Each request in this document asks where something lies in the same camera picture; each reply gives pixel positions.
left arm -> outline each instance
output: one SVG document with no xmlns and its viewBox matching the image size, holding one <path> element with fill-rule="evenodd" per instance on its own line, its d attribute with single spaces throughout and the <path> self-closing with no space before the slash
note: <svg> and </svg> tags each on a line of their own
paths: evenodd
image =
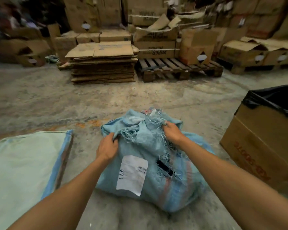
<svg viewBox="0 0 288 230">
<path fill-rule="evenodd" d="M 84 212 L 100 174 L 115 157 L 118 140 L 114 133 L 100 141 L 96 159 L 66 185 L 44 198 L 8 230 L 74 230 Z"/>
</svg>

forearm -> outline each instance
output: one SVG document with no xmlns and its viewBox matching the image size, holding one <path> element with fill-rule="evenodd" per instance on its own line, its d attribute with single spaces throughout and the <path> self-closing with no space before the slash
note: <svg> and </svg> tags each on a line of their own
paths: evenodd
<svg viewBox="0 0 288 230">
<path fill-rule="evenodd" d="M 107 159 L 97 158 L 73 180 L 31 208 L 9 230 L 76 229 L 100 174 L 107 165 Z"/>
<path fill-rule="evenodd" d="M 287 199 L 186 137 L 179 146 L 243 229 L 288 229 Z"/>
</svg>

flat folded sack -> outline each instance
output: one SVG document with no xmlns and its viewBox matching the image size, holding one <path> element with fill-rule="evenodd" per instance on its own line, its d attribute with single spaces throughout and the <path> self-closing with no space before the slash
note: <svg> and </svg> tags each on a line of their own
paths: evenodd
<svg viewBox="0 0 288 230">
<path fill-rule="evenodd" d="M 114 138 L 119 137 L 119 150 L 96 187 L 154 203 L 167 212 L 176 212 L 200 197 L 208 184 L 187 155 L 166 140 L 162 130 L 165 121 L 182 128 L 182 121 L 154 108 L 141 113 L 129 110 L 103 125 L 104 136 L 114 132 Z M 201 136 L 182 133 L 214 153 Z"/>
<path fill-rule="evenodd" d="M 0 141 L 0 230 L 54 191 L 72 132 L 40 131 Z"/>
</svg>

black plastic liner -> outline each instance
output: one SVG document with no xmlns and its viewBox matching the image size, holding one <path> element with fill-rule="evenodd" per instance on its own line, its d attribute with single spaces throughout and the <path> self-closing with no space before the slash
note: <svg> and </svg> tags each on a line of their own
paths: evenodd
<svg viewBox="0 0 288 230">
<path fill-rule="evenodd" d="M 288 117 L 288 85 L 250 90 L 242 103 L 250 109 L 260 105 L 267 106 Z"/>
</svg>

box with black plastic liner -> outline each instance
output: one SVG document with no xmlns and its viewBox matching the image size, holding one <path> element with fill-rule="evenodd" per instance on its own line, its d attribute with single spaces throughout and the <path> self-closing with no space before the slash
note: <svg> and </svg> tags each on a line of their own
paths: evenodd
<svg viewBox="0 0 288 230">
<path fill-rule="evenodd" d="M 220 144 L 239 167 L 288 196 L 288 85 L 250 90 Z"/>
</svg>

